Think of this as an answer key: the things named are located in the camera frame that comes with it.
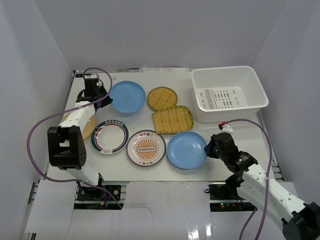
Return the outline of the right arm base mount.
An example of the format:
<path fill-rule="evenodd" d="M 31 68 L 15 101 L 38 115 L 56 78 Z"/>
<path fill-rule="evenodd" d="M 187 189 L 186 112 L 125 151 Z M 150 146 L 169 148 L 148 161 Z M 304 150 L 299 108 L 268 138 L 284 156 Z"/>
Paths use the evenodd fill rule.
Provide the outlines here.
<path fill-rule="evenodd" d="M 210 211 L 214 212 L 251 212 L 255 206 L 238 196 L 225 182 L 209 184 L 204 190 L 209 195 Z"/>

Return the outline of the white plate orange sunburst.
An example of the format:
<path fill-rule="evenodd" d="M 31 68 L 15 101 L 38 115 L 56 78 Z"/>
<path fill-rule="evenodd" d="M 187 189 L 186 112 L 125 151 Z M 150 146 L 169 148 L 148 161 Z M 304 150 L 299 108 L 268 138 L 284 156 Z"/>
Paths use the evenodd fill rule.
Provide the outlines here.
<path fill-rule="evenodd" d="M 166 154 L 164 138 L 153 130 L 141 130 L 128 140 L 126 153 L 132 163 L 141 167 L 158 164 Z"/>

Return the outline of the dark label sticker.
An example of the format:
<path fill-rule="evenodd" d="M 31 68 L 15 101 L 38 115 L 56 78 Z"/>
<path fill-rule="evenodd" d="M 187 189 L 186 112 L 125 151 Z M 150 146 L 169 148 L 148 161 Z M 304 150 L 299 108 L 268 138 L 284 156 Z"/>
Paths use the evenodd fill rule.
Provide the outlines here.
<path fill-rule="evenodd" d="M 83 78 L 84 74 L 83 73 L 76 73 L 75 78 Z"/>

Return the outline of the round woven bamboo tray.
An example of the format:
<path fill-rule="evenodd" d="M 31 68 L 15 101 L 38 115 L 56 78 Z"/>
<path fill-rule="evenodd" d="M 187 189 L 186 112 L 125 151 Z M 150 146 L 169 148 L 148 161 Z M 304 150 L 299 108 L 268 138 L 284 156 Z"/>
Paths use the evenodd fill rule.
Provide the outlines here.
<path fill-rule="evenodd" d="M 178 103 L 177 93 L 166 86 L 153 88 L 146 98 L 148 106 L 154 111 L 175 107 Z"/>

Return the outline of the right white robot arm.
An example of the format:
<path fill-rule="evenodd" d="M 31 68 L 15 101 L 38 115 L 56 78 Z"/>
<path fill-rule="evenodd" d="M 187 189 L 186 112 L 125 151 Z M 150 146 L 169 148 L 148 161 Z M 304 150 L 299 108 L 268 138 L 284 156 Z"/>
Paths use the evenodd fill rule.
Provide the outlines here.
<path fill-rule="evenodd" d="M 209 158 L 220 159 L 232 175 L 225 181 L 226 195 L 249 201 L 268 216 L 287 240 L 315 240 L 320 236 L 320 207 L 306 203 L 275 179 L 249 153 L 240 151 L 227 132 L 214 134 L 204 148 Z"/>

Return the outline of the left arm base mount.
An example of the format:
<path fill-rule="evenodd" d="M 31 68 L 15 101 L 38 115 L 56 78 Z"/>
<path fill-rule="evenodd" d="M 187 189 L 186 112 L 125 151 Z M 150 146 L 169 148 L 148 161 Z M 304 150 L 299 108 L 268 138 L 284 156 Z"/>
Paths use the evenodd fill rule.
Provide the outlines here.
<path fill-rule="evenodd" d="M 120 206 L 114 201 L 114 199 L 105 191 L 98 190 L 93 187 L 78 186 L 74 209 L 75 210 L 121 210 L 123 203 L 121 203 L 121 185 L 103 185 L 107 191 L 109 191 L 113 197 L 119 202 Z"/>

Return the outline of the white paper sheets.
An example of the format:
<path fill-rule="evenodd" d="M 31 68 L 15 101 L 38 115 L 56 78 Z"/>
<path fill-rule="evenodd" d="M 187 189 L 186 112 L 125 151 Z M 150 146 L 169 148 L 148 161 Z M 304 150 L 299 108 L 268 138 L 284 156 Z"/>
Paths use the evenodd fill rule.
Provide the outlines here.
<path fill-rule="evenodd" d="M 188 73 L 188 67 L 140 67 L 140 73 Z"/>

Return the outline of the white plastic bin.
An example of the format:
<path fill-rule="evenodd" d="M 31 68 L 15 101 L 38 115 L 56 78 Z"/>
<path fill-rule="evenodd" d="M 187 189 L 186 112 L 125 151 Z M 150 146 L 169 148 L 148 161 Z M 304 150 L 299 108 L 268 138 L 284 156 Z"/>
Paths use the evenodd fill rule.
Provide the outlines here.
<path fill-rule="evenodd" d="M 251 66 L 198 68 L 191 81 L 195 115 L 202 124 L 249 119 L 269 104 Z"/>

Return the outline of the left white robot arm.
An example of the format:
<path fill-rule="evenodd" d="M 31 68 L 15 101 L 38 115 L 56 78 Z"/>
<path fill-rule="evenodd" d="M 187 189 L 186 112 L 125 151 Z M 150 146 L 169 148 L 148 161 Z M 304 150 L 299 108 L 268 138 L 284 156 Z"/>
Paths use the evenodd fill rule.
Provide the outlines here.
<path fill-rule="evenodd" d="M 77 96 L 75 110 L 58 126 L 47 131 L 50 165 L 70 173 L 79 183 L 88 183 L 88 193 L 96 200 L 105 196 L 106 187 L 101 184 L 101 175 L 87 163 L 82 132 L 98 109 L 112 101 L 99 75 L 85 74 L 84 90 Z"/>

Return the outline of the blue plate with bear print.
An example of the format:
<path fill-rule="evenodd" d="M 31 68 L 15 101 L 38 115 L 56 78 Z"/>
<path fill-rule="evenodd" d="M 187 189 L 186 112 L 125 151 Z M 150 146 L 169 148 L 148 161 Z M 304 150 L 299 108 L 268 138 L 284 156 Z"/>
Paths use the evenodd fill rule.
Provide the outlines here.
<path fill-rule="evenodd" d="M 146 102 L 146 93 L 141 85 L 133 81 L 120 81 L 110 92 L 111 106 L 118 112 L 131 114 L 139 111 Z"/>

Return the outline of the plain blue plate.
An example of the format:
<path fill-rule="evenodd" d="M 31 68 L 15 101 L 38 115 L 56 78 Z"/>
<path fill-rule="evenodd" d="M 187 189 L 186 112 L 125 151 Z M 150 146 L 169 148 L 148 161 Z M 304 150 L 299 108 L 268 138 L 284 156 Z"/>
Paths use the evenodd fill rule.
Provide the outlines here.
<path fill-rule="evenodd" d="M 177 168 L 191 170 L 198 168 L 206 161 L 206 140 L 193 131 L 175 134 L 167 143 L 166 155 Z"/>

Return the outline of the white plate green red rim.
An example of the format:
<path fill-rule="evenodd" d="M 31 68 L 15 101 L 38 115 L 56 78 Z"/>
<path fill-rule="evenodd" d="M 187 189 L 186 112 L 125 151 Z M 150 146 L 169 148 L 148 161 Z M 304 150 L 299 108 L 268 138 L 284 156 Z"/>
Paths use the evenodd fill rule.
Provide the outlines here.
<path fill-rule="evenodd" d="M 129 141 L 129 130 L 120 120 L 106 120 L 95 127 L 91 135 L 93 148 L 103 155 L 120 152 Z"/>

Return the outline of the fan-shaped woven bamboo tray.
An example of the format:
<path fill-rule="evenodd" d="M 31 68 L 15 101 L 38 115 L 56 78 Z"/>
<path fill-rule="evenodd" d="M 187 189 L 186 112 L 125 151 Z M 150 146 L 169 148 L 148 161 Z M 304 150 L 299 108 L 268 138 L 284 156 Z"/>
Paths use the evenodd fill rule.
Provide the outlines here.
<path fill-rule="evenodd" d="M 190 131 L 195 125 L 191 110 L 184 105 L 156 111 L 152 117 L 157 134 L 177 134 Z"/>

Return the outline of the yellow plate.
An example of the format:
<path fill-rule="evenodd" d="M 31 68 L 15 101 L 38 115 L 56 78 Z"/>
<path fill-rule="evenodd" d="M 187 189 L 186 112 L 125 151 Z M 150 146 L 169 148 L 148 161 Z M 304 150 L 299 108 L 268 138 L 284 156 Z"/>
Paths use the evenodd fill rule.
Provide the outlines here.
<path fill-rule="evenodd" d="M 90 120 L 86 123 L 84 129 L 81 131 L 83 140 L 91 136 L 95 127 L 96 127 L 96 118 L 95 116 L 92 116 Z"/>

